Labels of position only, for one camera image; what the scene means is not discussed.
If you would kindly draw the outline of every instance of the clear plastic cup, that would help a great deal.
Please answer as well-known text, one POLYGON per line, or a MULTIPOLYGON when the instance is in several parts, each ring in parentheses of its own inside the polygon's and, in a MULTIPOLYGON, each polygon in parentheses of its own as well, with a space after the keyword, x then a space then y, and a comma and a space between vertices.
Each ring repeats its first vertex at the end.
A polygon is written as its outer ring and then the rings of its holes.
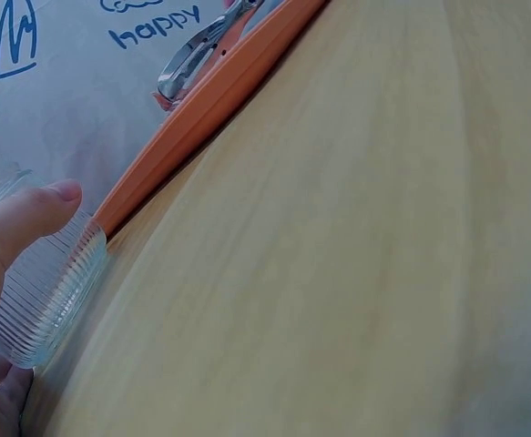
MULTIPOLYGON (((32 171, 0 162, 0 201, 43 185, 32 171)), ((24 369, 52 357, 103 269, 106 243, 99 225, 79 210, 62 230, 20 255, 0 297, 1 355, 24 369)))

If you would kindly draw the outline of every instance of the blue drawing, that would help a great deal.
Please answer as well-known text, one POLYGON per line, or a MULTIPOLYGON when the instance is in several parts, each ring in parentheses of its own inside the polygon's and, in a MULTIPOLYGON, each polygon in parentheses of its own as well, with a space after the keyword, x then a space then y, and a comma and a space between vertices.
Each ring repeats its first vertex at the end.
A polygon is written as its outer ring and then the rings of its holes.
POLYGON ((108 12, 117 12, 123 14, 127 12, 130 7, 146 7, 150 5, 159 5, 164 3, 164 0, 99 0, 99 4, 108 12))
POLYGON ((0 79, 36 66, 36 38, 31 0, 0 0, 0 79))

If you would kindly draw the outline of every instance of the fingernail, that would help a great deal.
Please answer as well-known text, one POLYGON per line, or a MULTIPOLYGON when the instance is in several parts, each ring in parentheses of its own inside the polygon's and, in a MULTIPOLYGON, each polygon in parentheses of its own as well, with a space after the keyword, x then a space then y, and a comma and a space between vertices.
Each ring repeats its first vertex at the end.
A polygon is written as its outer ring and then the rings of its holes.
POLYGON ((60 180, 47 188, 56 191, 65 202, 70 202, 81 196, 81 186, 74 179, 60 180))

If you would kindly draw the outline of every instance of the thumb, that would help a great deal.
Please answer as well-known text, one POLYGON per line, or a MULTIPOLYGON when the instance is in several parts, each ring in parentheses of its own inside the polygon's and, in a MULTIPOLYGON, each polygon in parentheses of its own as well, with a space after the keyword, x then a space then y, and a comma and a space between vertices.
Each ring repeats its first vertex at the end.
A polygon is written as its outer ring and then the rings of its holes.
POLYGON ((0 264, 6 271, 40 237, 62 229, 77 212, 81 187, 64 180, 30 188, 0 202, 0 264))

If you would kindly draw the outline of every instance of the wood grain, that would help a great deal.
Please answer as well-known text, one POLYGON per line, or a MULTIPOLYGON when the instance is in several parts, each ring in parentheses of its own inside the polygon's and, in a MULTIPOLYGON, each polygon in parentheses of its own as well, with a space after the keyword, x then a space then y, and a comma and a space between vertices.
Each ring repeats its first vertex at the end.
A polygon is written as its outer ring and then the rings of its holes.
POLYGON ((334 0, 195 165, 28 433, 531 435, 531 1, 334 0))

